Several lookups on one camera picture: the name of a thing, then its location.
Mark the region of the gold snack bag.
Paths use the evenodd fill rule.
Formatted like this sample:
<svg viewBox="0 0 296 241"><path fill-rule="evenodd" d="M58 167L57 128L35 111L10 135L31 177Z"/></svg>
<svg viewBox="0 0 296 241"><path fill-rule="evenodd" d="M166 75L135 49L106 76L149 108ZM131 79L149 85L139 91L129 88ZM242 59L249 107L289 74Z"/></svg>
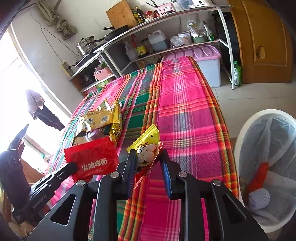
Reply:
<svg viewBox="0 0 296 241"><path fill-rule="evenodd" d="M92 129L99 129L116 147L122 132L121 106L122 103L108 96L95 110L79 117L78 125L85 121Z"/></svg>

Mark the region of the white foam fruit net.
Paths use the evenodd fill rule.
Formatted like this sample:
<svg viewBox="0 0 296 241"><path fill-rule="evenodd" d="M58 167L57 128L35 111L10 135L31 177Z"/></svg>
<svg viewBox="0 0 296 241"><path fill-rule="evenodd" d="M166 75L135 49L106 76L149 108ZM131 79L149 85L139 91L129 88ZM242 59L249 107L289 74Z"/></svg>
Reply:
<svg viewBox="0 0 296 241"><path fill-rule="evenodd" d="M248 205L251 210L264 209L270 203L270 193L265 188L259 188L248 194Z"/></svg>

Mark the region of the wooden door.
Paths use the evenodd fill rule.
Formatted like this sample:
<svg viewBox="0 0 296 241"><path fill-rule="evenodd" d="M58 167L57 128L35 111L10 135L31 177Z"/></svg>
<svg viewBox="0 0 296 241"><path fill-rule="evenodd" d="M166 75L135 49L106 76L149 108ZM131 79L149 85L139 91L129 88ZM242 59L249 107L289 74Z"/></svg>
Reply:
<svg viewBox="0 0 296 241"><path fill-rule="evenodd" d="M242 82L290 83L292 38L266 1L229 1L236 28Z"/></svg>

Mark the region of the hanging grey cloth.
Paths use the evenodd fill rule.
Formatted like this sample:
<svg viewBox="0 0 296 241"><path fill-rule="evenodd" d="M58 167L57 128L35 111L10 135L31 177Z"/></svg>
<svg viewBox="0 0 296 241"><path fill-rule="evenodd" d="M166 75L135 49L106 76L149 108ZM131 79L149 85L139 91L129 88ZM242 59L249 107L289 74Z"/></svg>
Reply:
<svg viewBox="0 0 296 241"><path fill-rule="evenodd" d="M62 34L63 40L67 40L75 35L77 30L58 14L57 9L60 3L61 1L57 1L52 8L47 1L40 0L36 1L36 7L46 24L48 26L55 26L57 32Z"/></svg>

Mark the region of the red noodle packet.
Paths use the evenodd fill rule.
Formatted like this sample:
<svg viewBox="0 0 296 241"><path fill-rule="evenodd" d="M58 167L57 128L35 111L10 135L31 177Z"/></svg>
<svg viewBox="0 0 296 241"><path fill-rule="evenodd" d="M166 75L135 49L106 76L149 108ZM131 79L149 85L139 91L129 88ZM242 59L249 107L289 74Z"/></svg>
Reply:
<svg viewBox="0 0 296 241"><path fill-rule="evenodd" d="M75 163L77 171L72 174L74 182L89 181L95 175L108 175L119 164L118 156L110 137L64 149L67 163Z"/></svg>

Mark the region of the pink lid storage box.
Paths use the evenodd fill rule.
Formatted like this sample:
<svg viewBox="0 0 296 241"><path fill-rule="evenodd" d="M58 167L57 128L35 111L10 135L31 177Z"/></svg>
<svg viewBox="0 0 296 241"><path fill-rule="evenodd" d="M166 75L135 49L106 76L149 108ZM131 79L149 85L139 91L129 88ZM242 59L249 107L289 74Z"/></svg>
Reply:
<svg viewBox="0 0 296 241"><path fill-rule="evenodd" d="M220 52L212 45L205 45L186 50L180 50L165 55L161 62L172 60L175 58L190 56L199 65L204 77L210 87L220 87L221 71L220 71Z"/></svg>

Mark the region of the pink chopstick holder box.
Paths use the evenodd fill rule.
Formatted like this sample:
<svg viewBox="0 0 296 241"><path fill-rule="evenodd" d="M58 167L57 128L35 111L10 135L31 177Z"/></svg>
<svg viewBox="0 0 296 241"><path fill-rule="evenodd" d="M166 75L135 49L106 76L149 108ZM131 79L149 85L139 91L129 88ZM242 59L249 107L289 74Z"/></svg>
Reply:
<svg viewBox="0 0 296 241"><path fill-rule="evenodd" d="M160 16L164 16L170 13L175 12L176 9L172 3L163 4L157 7L157 12Z"/></svg>

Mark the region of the white power strip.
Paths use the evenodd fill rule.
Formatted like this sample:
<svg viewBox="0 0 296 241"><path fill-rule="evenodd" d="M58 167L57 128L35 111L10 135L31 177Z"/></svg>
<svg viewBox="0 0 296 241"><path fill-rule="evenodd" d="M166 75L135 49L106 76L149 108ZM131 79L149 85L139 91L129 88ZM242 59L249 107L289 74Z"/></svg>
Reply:
<svg viewBox="0 0 296 241"><path fill-rule="evenodd" d="M74 74L73 70L71 69L71 67L68 65L67 62L63 62L61 64L62 69L64 70L64 72L66 73L66 75L71 78L72 75Z"/></svg>

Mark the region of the person in doorway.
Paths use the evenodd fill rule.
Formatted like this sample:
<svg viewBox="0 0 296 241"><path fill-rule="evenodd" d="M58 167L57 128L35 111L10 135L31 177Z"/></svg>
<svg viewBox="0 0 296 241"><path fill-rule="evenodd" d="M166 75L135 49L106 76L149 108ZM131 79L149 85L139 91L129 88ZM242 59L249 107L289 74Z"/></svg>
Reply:
<svg viewBox="0 0 296 241"><path fill-rule="evenodd" d="M27 90L26 97L28 102L29 113L33 119L40 119L44 124L55 128L59 131L65 128L61 121L46 106L41 94Z"/></svg>

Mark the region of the beige paper bag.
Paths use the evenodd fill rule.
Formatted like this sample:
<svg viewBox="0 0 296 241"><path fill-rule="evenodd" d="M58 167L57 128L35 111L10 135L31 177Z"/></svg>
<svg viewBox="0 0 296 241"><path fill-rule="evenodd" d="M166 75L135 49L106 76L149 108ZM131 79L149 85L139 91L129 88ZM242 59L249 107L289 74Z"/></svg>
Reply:
<svg viewBox="0 0 296 241"><path fill-rule="evenodd" d="M80 123L77 127L76 136L74 137L72 146L88 143L103 137L106 137L106 135L104 135L97 128L92 129L90 124L84 121L83 123Z"/></svg>

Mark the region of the green plastic bottle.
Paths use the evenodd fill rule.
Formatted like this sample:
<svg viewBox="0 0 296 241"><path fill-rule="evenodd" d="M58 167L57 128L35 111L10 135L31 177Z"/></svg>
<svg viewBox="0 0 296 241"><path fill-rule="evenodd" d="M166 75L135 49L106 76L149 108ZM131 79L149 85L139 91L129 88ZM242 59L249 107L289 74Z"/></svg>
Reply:
<svg viewBox="0 0 296 241"><path fill-rule="evenodd" d="M241 66L238 64L237 61L234 61L234 84L235 86L241 85Z"/></svg>

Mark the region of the dark soy sauce bottle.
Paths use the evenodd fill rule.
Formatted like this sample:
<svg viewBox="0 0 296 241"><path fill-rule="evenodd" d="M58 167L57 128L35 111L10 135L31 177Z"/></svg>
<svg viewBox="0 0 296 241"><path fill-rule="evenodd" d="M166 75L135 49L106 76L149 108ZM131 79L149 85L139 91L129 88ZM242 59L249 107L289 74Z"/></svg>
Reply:
<svg viewBox="0 0 296 241"><path fill-rule="evenodd" d="M133 38L133 45L139 58L143 58L148 55L148 52L142 42L139 42L137 38Z"/></svg>

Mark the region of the white oil jug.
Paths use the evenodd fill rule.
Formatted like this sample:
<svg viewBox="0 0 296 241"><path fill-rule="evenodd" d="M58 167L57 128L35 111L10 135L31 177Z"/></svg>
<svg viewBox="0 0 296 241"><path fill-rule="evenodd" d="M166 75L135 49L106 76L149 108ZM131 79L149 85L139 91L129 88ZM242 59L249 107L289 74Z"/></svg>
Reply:
<svg viewBox="0 0 296 241"><path fill-rule="evenodd" d="M149 33L148 40L155 52L164 51L169 48L165 34L161 30Z"/></svg>

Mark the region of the white round trash bin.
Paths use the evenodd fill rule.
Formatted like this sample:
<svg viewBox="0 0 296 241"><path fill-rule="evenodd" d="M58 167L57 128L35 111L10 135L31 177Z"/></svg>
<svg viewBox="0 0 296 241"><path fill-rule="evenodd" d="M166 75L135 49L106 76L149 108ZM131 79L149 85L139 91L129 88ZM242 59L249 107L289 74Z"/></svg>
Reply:
<svg viewBox="0 0 296 241"><path fill-rule="evenodd" d="M239 200L266 233L281 231L295 213L295 118L277 109L257 112L242 127L234 158ZM263 162L269 164L262 188L270 193L270 203L251 210L243 196Z"/></svg>

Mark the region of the steel steamer pot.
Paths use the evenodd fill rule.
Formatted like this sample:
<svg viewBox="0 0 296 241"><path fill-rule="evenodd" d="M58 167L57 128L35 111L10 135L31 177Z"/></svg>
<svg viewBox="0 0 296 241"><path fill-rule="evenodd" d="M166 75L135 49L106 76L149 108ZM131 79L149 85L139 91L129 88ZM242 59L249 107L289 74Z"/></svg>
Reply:
<svg viewBox="0 0 296 241"><path fill-rule="evenodd" d="M82 38L76 45L76 50L81 57L86 56L93 48L97 47L102 39L95 39L94 36Z"/></svg>

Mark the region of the pink plaid tablecloth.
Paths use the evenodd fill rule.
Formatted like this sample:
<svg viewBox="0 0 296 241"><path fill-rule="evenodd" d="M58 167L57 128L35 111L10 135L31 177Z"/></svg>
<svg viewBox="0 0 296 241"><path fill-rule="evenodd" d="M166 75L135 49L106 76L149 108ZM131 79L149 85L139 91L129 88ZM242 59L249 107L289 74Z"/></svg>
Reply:
<svg viewBox="0 0 296 241"><path fill-rule="evenodd" d="M70 118L47 172L65 165L64 149L72 145L78 119L107 97L122 103L123 130L117 144L120 161L127 148L151 125L172 161L203 181L221 180L238 195L230 136L219 103L200 67L181 57L127 74L88 94ZM117 203L119 240L178 240L181 203L168 199L162 172L154 166L132 199Z"/></svg>

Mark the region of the black frying pan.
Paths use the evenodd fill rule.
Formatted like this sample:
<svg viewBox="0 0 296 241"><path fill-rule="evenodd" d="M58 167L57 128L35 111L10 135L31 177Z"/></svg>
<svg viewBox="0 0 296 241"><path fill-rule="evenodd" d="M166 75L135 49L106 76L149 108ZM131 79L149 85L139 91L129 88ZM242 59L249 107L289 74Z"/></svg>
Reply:
<svg viewBox="0 0 296 241"><path fill-rule="evenodd" d="M120 28L115 28L114 26L112 27L104 27L101 31L107 31L107 30L111 30L110 33L106 34L105 36L102 37L102 40L105 40L105 41L110 41L112 40L113 38L121 35L122 33L126 32L128 30L128 25L124 25Z"/></svg>

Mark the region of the red plastic bag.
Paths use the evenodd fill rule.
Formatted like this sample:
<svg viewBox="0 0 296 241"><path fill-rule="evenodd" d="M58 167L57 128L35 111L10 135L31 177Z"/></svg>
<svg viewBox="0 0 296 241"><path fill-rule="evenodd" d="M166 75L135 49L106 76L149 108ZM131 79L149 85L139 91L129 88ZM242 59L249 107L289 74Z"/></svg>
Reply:
<svg viewBox="0 0 296 241"><path fill-rule="evenodd" d="M257 172L255 173L253 179L250 183L247 184L245 193L243 196L243 200L248 204L249 202L249 194L254 192L255 190L262 188L263 183L266 179L267 172L269 170L269 164L267 162L263 162L259 165Z"/></svg>

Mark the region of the yellow egg snack packet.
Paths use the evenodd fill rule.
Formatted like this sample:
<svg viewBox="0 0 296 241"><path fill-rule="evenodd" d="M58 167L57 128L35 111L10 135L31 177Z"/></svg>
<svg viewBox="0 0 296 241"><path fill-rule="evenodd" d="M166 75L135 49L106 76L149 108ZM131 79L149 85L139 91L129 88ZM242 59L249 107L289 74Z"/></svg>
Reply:
<svg viewBox="0 0 296 241"><path fill-rule="evenodd" d="M126 149L128 153L135 150L137 155L135 186L140 185L144 177L157 163L162 148L163 143L160 142L159 129L155 125L151 125Z"/></svg>

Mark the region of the pink plastic basket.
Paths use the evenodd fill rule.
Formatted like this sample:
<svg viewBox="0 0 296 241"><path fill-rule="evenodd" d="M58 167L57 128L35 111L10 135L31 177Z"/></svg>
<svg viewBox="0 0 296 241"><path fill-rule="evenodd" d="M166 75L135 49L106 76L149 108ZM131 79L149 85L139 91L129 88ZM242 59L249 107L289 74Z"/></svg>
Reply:
<svg viewBox="0 0 296 241"><path fill-rule="evenodd" d="M104 67L104 68L100 68L99 66L97 68L95 68L95 72L94 72L94 77L96 78L97 81L103 80L109 76L112 75L111 70L108 68L108 66Z"/></svg>

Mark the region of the wooden cutting board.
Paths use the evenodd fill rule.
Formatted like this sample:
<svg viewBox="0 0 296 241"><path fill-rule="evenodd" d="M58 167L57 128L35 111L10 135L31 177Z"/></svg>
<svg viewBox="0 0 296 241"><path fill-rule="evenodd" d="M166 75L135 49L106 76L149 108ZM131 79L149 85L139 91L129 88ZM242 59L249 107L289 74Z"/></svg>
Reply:
<svg viewBox="0 0 296 241"><path fill-rule="evenodd" d="M137 21L133 16L127 0L120 1L115 4L112 8L106 11L106 14L111 25L116 29L125 25L128 25L129 29L137 26Z"/></svg>

